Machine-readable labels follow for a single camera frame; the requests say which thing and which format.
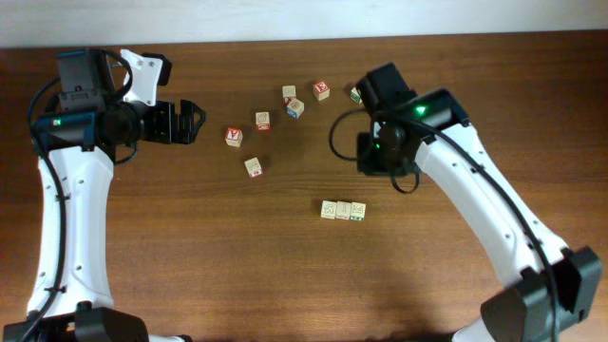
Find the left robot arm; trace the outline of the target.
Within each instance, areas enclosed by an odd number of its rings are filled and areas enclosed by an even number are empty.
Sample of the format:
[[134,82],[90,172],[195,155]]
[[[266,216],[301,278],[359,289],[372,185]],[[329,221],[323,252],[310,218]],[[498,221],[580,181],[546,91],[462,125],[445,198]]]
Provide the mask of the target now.
[[117,151],[142,142],[189,144],[206,114],[161,101],[172,65],[161,54],[87,48],[63,52],[28,128],[43,185],[42,236],[27,317],[7,341],[149,341],[142,319],[117,311],[106,271],[106,206]]

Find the cream block red drawing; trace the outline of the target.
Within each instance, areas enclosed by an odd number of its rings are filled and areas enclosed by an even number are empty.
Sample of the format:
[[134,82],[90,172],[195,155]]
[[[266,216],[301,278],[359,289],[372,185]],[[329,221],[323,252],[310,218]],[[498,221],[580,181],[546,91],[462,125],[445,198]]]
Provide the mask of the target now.
[[320,217],[323,219],[335,219],[337,203],[335,201],[323,200]]

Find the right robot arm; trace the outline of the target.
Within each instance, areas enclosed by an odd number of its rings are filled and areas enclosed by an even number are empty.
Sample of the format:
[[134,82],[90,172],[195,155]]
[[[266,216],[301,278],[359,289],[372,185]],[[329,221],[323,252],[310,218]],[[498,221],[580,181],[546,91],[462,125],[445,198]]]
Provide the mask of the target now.
[[602,274],[589,247],[574,251],[526,206],[485,151],[452,94],[359,88],[373,129],[367,146],[385,173],[426,174],[465,219],[503,290],[449,341],[555,341],[585,320]]

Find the green edged letter block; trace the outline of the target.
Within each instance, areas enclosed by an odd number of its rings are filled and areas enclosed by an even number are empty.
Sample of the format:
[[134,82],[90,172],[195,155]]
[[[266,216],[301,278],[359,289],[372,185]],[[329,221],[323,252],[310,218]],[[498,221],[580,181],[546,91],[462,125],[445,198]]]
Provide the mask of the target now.
[[350,220],[362,221],[365,219],[367,205],[360,202],[351,203]]

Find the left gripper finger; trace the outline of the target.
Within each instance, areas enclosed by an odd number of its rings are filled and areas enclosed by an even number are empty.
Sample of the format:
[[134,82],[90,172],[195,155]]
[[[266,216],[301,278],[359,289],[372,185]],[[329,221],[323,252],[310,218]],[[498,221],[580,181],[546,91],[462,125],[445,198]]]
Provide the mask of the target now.
[[182,124],[204,124],[206,112],[189,100],[180,101],[180,122]]
[[177,142],[181,144],[190,144],[196,140],[200,129],[206,121],[206,114],[181,114],[179,118],[179,130],[177,134]]

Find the plain cream yellow block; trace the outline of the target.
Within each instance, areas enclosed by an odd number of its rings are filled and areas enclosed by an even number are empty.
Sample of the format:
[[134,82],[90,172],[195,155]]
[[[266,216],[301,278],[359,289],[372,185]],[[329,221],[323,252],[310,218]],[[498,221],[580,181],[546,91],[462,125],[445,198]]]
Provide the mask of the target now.
[[352,204],[346,201],[336,203],[335,217],[337,219],[349,220],[352,213]]

